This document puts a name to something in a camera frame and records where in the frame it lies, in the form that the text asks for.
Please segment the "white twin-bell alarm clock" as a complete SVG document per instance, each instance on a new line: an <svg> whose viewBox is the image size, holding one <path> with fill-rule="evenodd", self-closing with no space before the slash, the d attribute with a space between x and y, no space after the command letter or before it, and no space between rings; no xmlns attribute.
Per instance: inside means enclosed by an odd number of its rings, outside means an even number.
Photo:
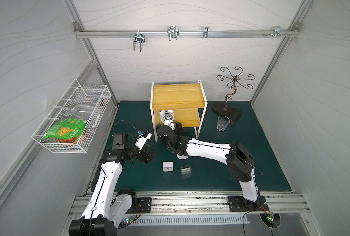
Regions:
<svg viewBox="0 0 350 236"><path fill-rule="evenodd" d="M159 112L159 116L160 116L160 120L161 120L162 123L164 123L165 119L175 120L174 110L172 110L172 109L170 109L170 110L161 110Z"/></svg>

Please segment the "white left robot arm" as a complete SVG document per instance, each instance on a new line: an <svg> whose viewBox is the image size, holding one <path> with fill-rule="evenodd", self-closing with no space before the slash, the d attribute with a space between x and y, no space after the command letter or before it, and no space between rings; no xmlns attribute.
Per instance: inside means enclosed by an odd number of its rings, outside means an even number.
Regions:
<svg viewBox="0 0 350 236"><path fill-rule="evenodd" d="M122 190L113 197L119 176L126 161L138 159L149 163L153 154L146 144L152 134L138 131L134 145L127 147L127 133L114 134L113 144L100 159L101 171L98 182L80 219L72 220L68 229L70 236L116 236L125 214L137 204L133 190Z"/></svg>

